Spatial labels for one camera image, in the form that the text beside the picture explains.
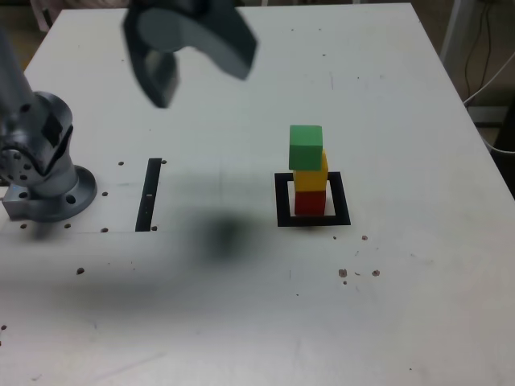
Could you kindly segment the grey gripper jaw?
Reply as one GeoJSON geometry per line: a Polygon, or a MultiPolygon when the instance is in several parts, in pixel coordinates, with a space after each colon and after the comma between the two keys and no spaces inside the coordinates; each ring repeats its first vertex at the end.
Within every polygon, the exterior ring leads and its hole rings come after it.
{"type": "Polygon", "coordinates": [[[159,109],[169,107],[178,84],[177,62],[171,52],[158,51],[145,43],[138,32],[140,10],[128,10],[122,30],[134,77],[140,88],[159,109]]]}
{"type": "Polygon", "coordinates": [[[136,31],[150,49],[193,47],[237,79],[249,76],[258,42],[232,1],[148,1],[135,5],[136,31]]]}

